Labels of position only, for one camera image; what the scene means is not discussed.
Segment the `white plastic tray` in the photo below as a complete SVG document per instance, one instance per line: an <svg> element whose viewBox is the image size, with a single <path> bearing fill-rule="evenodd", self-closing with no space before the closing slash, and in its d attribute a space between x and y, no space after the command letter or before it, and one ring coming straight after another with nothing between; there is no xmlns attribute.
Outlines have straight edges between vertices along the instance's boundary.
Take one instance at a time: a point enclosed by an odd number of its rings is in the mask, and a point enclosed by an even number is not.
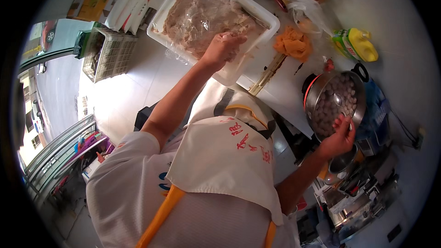
<svg viewBox="0 0 441 248"><path fill-rule="evenodd" d="M197 59L193 57L188 51L185 51L182 47L172 45L172 41L168 36L163 35L163 25L167 18L168 11L173 7L176 0L165 0L161 8L152 19L149 27L147 28L147 35L152 39L161 43L168 49L177 53L179 56L187 60L190 64L194 65ZM212 77L225 86L233 85L242 74L245 69L245 61L247 58L253 58L250 52L253 48L259 44L268 42L271 37L279 30L280 22L277 17L271 14L267 9L263 8L253 0L236 0L248 13L252 14L257 19L263 21L269 26L269 29L265 30L260 35L248 35L248 41L240 46L240 52L233 62L228 62L223 69L215 73Z"/></svg>

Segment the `plastic crate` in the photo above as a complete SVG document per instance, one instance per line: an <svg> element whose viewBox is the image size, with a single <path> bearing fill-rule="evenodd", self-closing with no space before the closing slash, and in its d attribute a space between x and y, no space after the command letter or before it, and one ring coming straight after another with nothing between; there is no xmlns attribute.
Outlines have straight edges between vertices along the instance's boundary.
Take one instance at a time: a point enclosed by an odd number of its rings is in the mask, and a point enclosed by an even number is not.
<svg viewBox="0 0 441 248"><path fill-rule="evenodd" d="M91 65L96 54L94 45L99 35L104 35L105 39L94 75ZM136 36L93 27L84 54L83 72L93 83L124 74L137 41Z"/></svg>

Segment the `orange apron strap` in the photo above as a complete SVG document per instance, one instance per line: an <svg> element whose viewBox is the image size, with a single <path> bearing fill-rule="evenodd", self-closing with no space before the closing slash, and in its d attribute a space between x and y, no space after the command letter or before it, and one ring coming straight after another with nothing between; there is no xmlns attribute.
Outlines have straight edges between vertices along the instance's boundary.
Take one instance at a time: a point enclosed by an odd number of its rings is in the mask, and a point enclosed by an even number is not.
<svg viewBox="0 0 441 248"><path fill-rule="evenodd" d="M271 221L268 227L268 232L266 233L266 237L265 237L265 248L271 248L275 235L276 235L276 224L274 224L274 222Z"/></svg>
<svg viewBox="0 0 441 248"><path fill-rule="evenodd" d="M142 234L138 243L136 244L136 248L144 248L149 245L150 241L153 239L153 236L157 233L159 227L164 223L173 207L178 203L178 201L184 196L185 192L175 185L172 185L170 191L167 194L164 202L162 203L159 210L156 212L155 217L150 223L149 227L147 227L144 234Z"/></svg>

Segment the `red car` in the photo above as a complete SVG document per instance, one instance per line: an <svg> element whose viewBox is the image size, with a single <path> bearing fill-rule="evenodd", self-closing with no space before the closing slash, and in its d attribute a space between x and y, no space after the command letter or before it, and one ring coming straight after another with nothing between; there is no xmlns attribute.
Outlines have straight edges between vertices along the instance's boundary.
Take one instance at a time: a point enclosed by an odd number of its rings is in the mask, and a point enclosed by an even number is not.
<svg viewBox="0 0 441 248"><path fill-rule="evenodd" d="M41 49L44 52L49 50L55 37L55 28L58 20L48 20L43 22L43 31L41 33Z"/></svg>

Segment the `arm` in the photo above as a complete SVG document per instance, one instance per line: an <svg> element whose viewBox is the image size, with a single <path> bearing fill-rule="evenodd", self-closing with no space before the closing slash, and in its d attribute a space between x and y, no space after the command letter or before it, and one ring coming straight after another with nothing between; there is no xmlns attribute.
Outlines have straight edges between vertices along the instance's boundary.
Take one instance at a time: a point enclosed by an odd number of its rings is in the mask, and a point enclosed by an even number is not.
<svg viewBox="0 0 441 248"><path fill-rule="evenodd" d="M238 51L239 45L245 41L246 37L233 32L217 34L203 57L153 109L141 131L155 136L162 149L184 119L197 92L214 73L222 69L231 52Z"/></svg>
<svg viewBox="0 0 441 248"><path fill-rule="evenodd" d="M348 131L350 123L352 128L355 129L352 119L350 116L345 118L341 114L335 122L336 133L324 139L317 150L308 156L294 173L276 187L282 213L285 215L294 211L300 197L312 184L312 181L317 178L323 165L329 159L351 150L356 134L355 130Z"/></svg>

